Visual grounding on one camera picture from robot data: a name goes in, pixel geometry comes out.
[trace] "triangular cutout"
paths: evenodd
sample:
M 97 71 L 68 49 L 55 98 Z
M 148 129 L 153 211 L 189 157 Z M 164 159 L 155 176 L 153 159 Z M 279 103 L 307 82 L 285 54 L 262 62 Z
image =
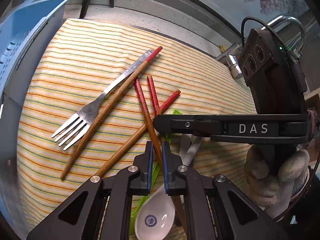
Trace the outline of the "triangular cutout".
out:
M 245 225 L 258 218 L 258 214 L 234 191 L 229 190 L 228 196 L 240 225 Z
M 71 225 L 75 225 L 79 219 L 84 202 L 87 199 L 88 192 L 82 192 L 74 201 L 72 201 L 59 215 L 58 218 Z

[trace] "fork head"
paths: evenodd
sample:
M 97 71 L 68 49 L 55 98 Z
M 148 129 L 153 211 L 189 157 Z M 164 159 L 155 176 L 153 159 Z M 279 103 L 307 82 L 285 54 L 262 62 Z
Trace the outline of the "fork head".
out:
M 73 114 L 65 123 L 59 127 L 52 134 L 51 138 L 54 138 L 59 133 L 63 132 L 59 135 L 54 141 L 58 142 L 64 136 L 66 136 L 60 143 L 59 146 L 63 145 L 66 141 L 68 141 L 72 136 L 75 134 L 76 137 L 72 139 L 71 142 L 67 144 L 63 148 L 63 150 L 67 150 L 70 146 L 74 145 L 82 136 L 88 131 L 90 125 L 93 123 L 94 119 L 97 117 L 99 112 L 100 102 L 97 100 L 92 101 L 91 103 L 87 104 L 86 106 L 82 107 L 78 112 Z

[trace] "glove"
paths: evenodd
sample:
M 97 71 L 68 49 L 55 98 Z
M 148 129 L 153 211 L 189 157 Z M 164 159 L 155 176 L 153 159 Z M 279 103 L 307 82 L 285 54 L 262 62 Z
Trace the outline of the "glove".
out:
M 272 218 L 280 215 L 296 198 L 308 180 L 309 153 L 297 150 L 281 165 L 278 175 L 269 174 L 257 145 L 247 153 L 244 172 L 249 185 L 247 195 Z

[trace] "green utensil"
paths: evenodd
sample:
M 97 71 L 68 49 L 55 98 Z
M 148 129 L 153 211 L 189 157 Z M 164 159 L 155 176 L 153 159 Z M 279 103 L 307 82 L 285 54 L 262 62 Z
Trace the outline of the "green utensil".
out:
M 179 110 L 174 109 L 172 114 L 182 114 Z M 165 137 L 167 139 L 167 141 L 169 143 L 171 143 L 171 140 L 173 138 L 173 134 L 172 133 L 166 133 Z M 158 174 L 160 172 L 160 166 L 158 165 L 158 163 L 156 162 L 156 165 L 154 165 L 153 169 L 152 169 L 152 180 L 151 180 L 151 189 L 153 188 L 153 185 L 156 182 L 156 179 L 158 177 Z M 149 198 L 150 195 L 148 196 L 142 196 L 140 198 L 139 204 L 137 206 L 137 208 L 131 212 L 131 216 L 130 216 L 130 227 L 129 227 L 129 234 L 130 235 L 134 235 L 134 223 L 136 221 L 136 217 L 137 214 L 139 212 L 139 209 L 141 208 L 141 206 L 143 205 L 143 203 L 146 202 L 146 200 Z

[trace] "camera lens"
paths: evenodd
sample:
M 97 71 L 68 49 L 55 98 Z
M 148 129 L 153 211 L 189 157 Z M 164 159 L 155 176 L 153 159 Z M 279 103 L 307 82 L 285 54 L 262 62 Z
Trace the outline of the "camera lens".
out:
M 243 68 L 242 68 L 242 73 L 243 73 L 243 75 L 244 75 L 245 77 L 248 76 L 248 71 L 247 71 L 247 68 L 246 68 L 246 67 L 243 67 Z
M 251 70 L 251 72 L 255 72 L 256 71 L 256 64 L 250 55 L 248 56 L 247 61 L 248 61 L 248 66 L 249 66 L 249 69 Z
M 254 52 L 256 53 L 256 57 L 259 61 L 263 61 L 264 59 L 264 54 L 263 54 L 263 50 L 259 45 L 256 45 Z

